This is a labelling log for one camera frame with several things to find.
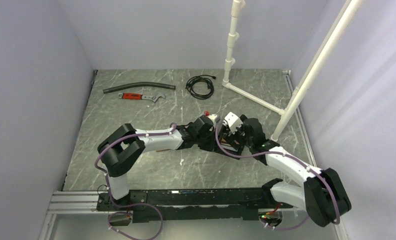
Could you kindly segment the black card box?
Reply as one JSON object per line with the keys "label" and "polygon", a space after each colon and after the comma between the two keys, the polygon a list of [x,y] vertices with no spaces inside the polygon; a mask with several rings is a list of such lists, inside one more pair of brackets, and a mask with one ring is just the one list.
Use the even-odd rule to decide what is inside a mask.
{"label": "black card box", "polygon": [[232,133],[230,129],[224,125],[221,126],[218,132],[218,140],[227,152],[234,155],[241,155],[246,146],[245,134],[241,129]]}

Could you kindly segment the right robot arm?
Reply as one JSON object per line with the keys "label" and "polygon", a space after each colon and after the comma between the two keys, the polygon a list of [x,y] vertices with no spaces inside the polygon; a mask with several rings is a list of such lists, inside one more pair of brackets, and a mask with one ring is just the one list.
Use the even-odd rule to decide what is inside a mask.
{"label": "right robot arm", "polygon": [[318,226],[338,225],[341,216],[352,208],[339,174],[332,168],[321,169],[310,165],[287,152],[277,142],[267,139],[262,125],[256,118],[238,117],[230,112],[223,120],[230,136],[243,140],[250,151],[249,157],[273,167],[296,184],[275,179],[265,185],[262,203],[273,208],[285,203],[306,211]]}

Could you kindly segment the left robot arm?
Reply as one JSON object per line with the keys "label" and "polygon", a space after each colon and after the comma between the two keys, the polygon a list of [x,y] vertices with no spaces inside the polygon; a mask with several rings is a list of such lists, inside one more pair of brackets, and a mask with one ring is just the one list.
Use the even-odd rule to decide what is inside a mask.
{"label": "left robot arm", "polygon": [[111,192],[110,204],[117,210],[130,203],[128,171],[143,153],[189,149],[194,145],[208,152],[215,150],[216,114],[202,115],[186,125],[171,123],[168,129],[142,130],[125,123],[98,145],[98,159],[105,165]]}

